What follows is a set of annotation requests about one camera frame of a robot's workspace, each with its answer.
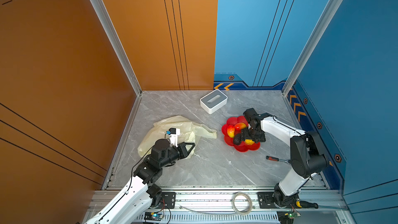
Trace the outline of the yellow bell pepper fruit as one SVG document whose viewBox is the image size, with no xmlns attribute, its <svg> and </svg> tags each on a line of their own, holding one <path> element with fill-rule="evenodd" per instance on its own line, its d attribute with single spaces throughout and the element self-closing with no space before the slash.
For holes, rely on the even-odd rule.
<svg viewBox="0 0 398 224">
<path fill-rule="evenodd" d="M 245 140 L 246 145 L 253 145 L 255 142 L 253 140 Z"/>
</svg>

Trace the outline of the cream plastic bag orange prints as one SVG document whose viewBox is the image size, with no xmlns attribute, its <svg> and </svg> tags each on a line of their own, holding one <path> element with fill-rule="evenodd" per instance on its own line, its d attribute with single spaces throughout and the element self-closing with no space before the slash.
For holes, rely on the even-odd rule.
<svg viewBox="0 0 398 224">
<path fill-rule="evenodd" d="M 217 131 L 210 129 L 202 123 L 196 123 L 188 118 L 182 116 L 174 116 L 167 119 L 160 120 L 153 124 L 153 128 L 146 134 L 143 141 L 140 143 L 137 151 L 140 157 L 145 155 L 154 143 L 163 138 L 169 138 L 166 134 L 170 128 L 180 130 L 178 136 L 178 145 L 183 142 L 197 144 L 200 138 L 216 139 Z"/>
</svg>

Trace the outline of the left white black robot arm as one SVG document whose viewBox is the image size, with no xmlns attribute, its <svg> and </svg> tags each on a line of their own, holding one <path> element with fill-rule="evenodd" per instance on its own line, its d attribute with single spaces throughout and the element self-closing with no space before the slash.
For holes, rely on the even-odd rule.
<svg viewBox="0 0 398 224">
<path fill-rule="evenodd" d="M 161 201 L 162 189 L 155 184 L 164 167 L 187 158 L 195 143 L 182 142 L 177 146 L 168 139 L 159 139 L 151 147 L 150 154 L 134 166 L 131 178 L 122 190 L 87 224 L 131 224 L 142 212 L 156 207 Z"/>
</svg>

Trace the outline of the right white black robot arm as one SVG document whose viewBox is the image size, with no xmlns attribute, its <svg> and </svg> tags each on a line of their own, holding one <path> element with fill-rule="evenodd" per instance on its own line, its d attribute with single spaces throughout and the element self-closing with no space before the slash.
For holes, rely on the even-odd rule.
<svg viewBox="0 0 398 224">
<path fill-rule="evenodd" d="M 271 134 L 288 145 L 291 169 L 285 178 L 274 187 L 271 201 L 276 207 L 318 208 L 315 203 L 301 202 L 299 190 L 329 164 L 320 135 L 294 128 L 269 113 L 258 114 L 249 108 L 243 113 L 244 121 L 227 124 L 226 135 L 232 146 L 250 150 L 266 141 Z"/>
</svg>

